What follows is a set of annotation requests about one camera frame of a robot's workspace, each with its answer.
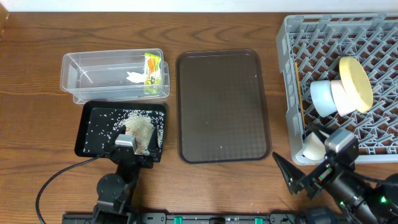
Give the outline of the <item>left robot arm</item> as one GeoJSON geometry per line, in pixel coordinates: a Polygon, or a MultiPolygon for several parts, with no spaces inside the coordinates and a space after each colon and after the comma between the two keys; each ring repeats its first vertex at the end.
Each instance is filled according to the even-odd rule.
{"type": "Polygon", "coordinates": [[[134,223],[137,212],[131,208],[132,195],[141,168],[151,169],[161,155],[157,130],[153,129],[148,151],[136,154],[137,143],[133,135],[126,134],[123,125],[104,145],[104,156],[117,165],[115,173],[104,175],[97,183],[97,204],[93,217],[87,223],[134,223]]]}

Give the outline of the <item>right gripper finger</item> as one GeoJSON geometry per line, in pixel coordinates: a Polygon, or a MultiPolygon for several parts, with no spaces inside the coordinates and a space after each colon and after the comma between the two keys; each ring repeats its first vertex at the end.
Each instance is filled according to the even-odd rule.
{"type": "Polygon", "coordinates": [[[308,123],[307,129],[313,132],[318,139],[326,139],[331,135],[331,129],[320,124],[308,123]]]}
{"type": "Polygon", "coordinates": [[[304,189],[302,181],[306,175],[278,153],[273,152],[272,156],[282,173],[290,194],[300,193],[304,189]]]}

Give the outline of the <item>white cup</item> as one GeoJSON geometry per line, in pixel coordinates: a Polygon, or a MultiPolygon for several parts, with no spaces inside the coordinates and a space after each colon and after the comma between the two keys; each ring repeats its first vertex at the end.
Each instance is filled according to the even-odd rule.
{"type": "Polygon", "coordinates": [[[319,140],[317,135],[314,133],[310,133],[305,138],[303,146],[304,146],[303,156],[313,161],[323,159],[326,153],[324,144],[321,142],[321,140],[319,140]]]}

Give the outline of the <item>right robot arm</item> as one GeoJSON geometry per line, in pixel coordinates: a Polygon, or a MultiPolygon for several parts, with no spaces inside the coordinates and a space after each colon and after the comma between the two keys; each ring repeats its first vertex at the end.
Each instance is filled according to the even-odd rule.
{"type": "Polygon", "coordinates": [[[397,174],[380,180],[356,173],[359,141],[351,131],[313,123],[308,129],[325,149],[324,161],[309,175],[272,153],[290,194],[306,190],[314,199],[326,191],[351,223],[397,223],[397,174]]]}

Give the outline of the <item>blue bowl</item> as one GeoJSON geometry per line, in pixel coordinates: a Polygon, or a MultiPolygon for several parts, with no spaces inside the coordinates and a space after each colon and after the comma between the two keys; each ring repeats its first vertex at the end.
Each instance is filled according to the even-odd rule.
{"type": "Polygon", "coordinates": [[[311,82],[310,94],[312,103],[321,117],[326,117],[337,112],[331,91],[331,81],[322,80],[311,82]]]}

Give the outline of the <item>wooden chopstick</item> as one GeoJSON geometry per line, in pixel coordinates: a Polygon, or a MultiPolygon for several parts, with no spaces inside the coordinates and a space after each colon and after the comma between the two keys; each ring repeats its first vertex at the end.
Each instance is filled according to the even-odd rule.
{"type": "Polygon", "coordinates": [[[302,99],[302,92],[301,92],[301,85],[300,85],[298,63],[295,62],[294,65],[295,65],[295,74],[296,74],[297,89],[298,89],[298,98],[299,98],[299,104],[300,104],[300,114],[302,117],[302,125],[303,125],[303,128],[305,129],[306,124],[305,124],[305,116],[304,116],[304,110],[303,110],[303,99],[302,99]]]}

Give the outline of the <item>yellow plate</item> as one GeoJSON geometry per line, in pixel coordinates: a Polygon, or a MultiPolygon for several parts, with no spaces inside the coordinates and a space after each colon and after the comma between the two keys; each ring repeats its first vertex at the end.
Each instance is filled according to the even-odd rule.
{"type": "Polygon", "coordinates": [[[345,92],[361,113],[373,106],[373,89],[363,66],[354,57],[341,57],[339,61],[340,78],[345,92]]]}

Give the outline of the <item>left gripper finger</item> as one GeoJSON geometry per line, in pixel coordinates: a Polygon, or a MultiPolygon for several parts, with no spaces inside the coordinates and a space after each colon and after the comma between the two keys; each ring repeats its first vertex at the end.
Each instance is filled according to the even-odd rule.
{"type": "Polygon", "coordinates": [[[154,128],[152,135],[150,137],[150,141],[147,146],[147,151],[149,155],[152,157],[157,157],[159,155],[159,145],[157,140],[157,129],[154,128]]]}
{"type": "Polygon", "coordinates": [[[126,126],[122,125],[114,134],[111,135],[109,141],[107,142],[107,149],[116,149],[119,144],[116,142],[120,137],[124,137],[126,133],[126,126]]]}

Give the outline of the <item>pink bowl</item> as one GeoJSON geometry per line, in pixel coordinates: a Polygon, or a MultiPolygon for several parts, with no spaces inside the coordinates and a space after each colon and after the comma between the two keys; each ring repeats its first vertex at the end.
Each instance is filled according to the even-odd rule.
{"type": "Polygon", "coordinates": [[[356,110],[352,99],[346,93],[341,80],[331,81],[331,92],[336,110],[340,116],[345,116],[356,110]]]}

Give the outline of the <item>white tissue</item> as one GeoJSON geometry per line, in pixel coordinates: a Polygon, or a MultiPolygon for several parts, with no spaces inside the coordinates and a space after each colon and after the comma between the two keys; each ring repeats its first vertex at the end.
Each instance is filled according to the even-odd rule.
{"type": "Polygon", "coordinates": [[[144,83],[146,80],[146,75],[137,72],[127,72],[126,79],[132,83],[144,83]]]}

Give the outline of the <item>green yellow snack wrapper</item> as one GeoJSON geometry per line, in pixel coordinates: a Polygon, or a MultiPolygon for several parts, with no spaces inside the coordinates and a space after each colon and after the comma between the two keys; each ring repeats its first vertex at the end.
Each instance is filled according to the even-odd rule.
{"type": "Polygon", "coordinates": [[[144,93],[155,95],[158,92],[162,81],[160,70],[162,59],[160,56],[148,52],[145,53],[144,56],[144,93]]]}

